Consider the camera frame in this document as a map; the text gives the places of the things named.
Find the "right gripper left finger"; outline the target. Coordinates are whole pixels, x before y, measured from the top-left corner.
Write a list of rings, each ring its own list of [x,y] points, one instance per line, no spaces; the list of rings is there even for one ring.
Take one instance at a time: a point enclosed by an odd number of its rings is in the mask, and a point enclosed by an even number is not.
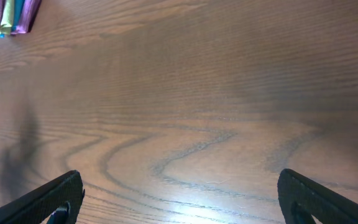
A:
[[[0,207],[0,224],[75,224],[84,196],[81,175],[71,170]]]

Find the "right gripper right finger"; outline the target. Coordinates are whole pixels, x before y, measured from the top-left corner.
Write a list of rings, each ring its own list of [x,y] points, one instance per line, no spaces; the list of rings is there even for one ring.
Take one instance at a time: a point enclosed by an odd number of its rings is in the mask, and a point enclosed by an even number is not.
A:
[[[281,171],[278,200],[286,224],[358,224],[358,204],[291,169]]]

